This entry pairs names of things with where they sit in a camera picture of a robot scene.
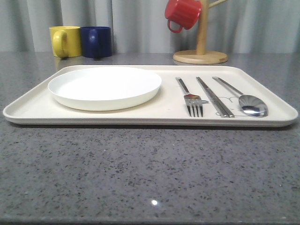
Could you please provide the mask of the red ribbed mug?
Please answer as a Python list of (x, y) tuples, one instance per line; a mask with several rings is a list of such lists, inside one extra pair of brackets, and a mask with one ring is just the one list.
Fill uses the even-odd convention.
[(165, 8), (168, 29), (174, 33), (191, 29), (198, 21), (201, 9), (199, 0), (169, 0)]

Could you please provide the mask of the wooden mug tree stand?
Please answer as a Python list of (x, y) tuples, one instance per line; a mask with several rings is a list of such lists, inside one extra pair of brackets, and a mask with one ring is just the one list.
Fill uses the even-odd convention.
[(209, 9), (223, 2), (225, 0), (216, 0), (213, 3), (209, 3), (208, 0), (201, 0), (202, 11), (198, 20), (196, 49), (174, 53), (172, 58), (175, 61), (200, 65), (219, 64), (228, 61), (227, 54), (206, 50)]

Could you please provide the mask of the steel spoon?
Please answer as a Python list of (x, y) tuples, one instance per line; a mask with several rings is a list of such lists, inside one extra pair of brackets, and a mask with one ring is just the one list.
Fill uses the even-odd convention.
[(269, 115), (267, 105), (260, 98), (244, 94), (220, 77), (213, 76), (212, 78), (238, 95), (240, 110), (244, 114), (257, 118), (267, 117)]

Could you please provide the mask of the white round plate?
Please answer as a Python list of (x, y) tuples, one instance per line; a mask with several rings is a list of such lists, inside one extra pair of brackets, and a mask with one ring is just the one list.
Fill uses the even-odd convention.
[(110, 111), (130, 108), (154, 98), (162, 78), (134, 67), (94, 67), (59, 75), (48, 84), (54, 99), (70, 108)]

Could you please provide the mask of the steel fork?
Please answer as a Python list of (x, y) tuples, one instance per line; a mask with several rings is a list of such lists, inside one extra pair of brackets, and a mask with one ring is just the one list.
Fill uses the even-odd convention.
[(202, 117), (203, 105), (200, 96), (191, 94), (180, 77), (176, 77), (176, 80), (185, 93), (184, 100), (190, 117)]

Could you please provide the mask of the grey curtain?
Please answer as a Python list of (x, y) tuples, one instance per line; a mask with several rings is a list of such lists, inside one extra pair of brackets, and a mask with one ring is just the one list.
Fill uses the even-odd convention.
[[(1, 51), (51, 51), (52, 26), (108, 26), (116, 53), (194, 49), (197, 28), (169, 31), (165, 0), (3, 0)], [(225, 53), (297, 53), (297, 0), (228, 0), (209, 10), (207, 48)]]

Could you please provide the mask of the dark blue mug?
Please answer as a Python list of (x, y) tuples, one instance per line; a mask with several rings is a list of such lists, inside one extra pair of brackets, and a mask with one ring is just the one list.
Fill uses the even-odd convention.
[(82, 56), (87, 58), (103, 58), (112, 56), (113, 51), (110, 27), (80, 27), (80, 37)]

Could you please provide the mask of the beige rabbit serving tray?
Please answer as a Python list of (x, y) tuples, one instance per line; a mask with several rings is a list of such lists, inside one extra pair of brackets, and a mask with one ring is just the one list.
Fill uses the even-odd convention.
[[(179, 125), (225, 127), (284, 127), (294, 123), (298, 112), (243, 70), (227, 66), (142, 66), (162, 78), (158, 94), (150, 101), (122, 110), (97, 112), (72, 109), (58, 103), (51, 95), (46, 79), (10, 103), (4, 117), (16, 124), (81, 124), (81, 125)], [(175, 80), (183, 79), (188, 89), (206, 99), (197, 81), (200, 77), (233, 112), (233, 118), (221, 117), (211, 103), (203, 106), (202, 117), (190, 117), (183, 92)], [(219, 77), (245, 94), (260, 98), (268, 107), (266, 117), (245, 115), (237, 97), (216, 81)]]

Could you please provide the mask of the yellow mug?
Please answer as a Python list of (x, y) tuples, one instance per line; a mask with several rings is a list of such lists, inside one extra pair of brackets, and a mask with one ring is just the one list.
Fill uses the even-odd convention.
[(68, 58), (81, 56), (79, 26), (53, 26), (49, 28), (52, 52), (55, 57)]

